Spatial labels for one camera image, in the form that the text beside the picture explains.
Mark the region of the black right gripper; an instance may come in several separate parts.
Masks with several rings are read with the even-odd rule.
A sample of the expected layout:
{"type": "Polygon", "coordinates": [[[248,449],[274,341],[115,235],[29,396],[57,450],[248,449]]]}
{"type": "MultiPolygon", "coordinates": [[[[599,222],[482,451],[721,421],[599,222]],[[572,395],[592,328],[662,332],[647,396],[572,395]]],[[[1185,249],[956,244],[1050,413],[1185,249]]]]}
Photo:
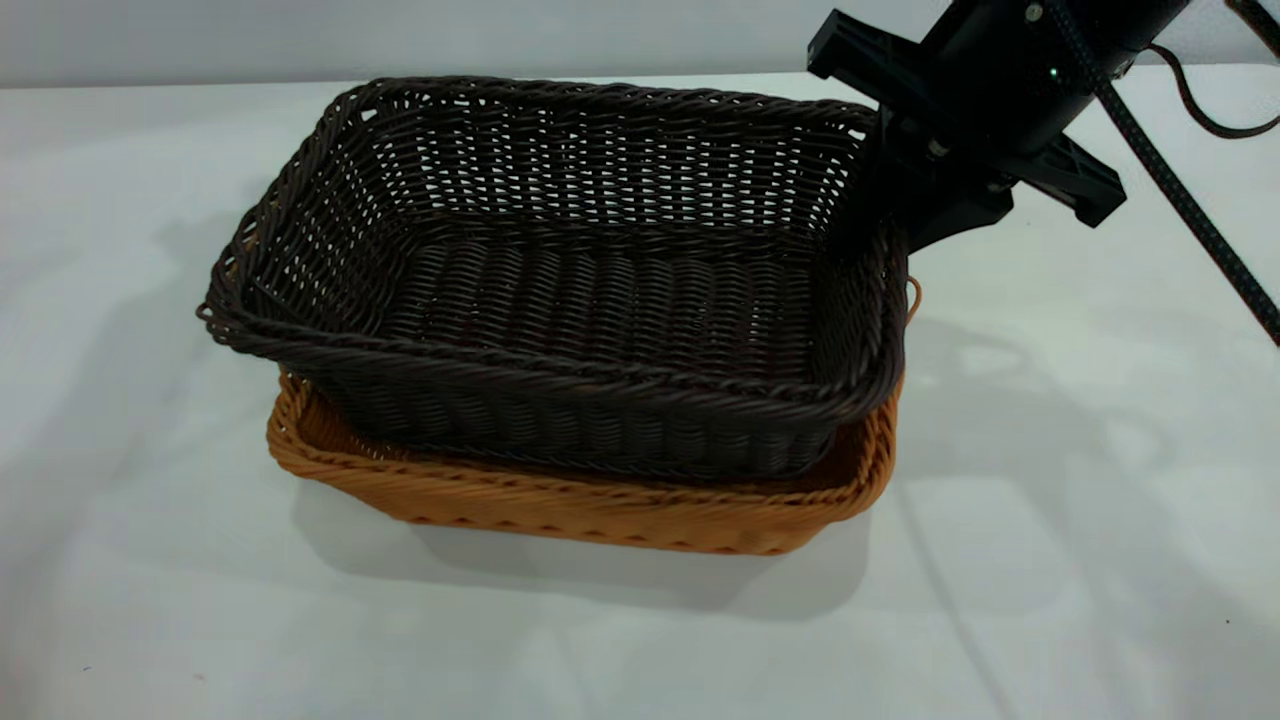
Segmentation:
{"type": "Polygon", "coordinates": [[[808,69],[873,99],[876,123],[840,214],[840,250],[884,223],[908,249],[1000,223],[1029,184],[1096,227],[1126,199],[1068,137],[1184,1],[954,1],[911,41],[833,10],[808,69]]]}

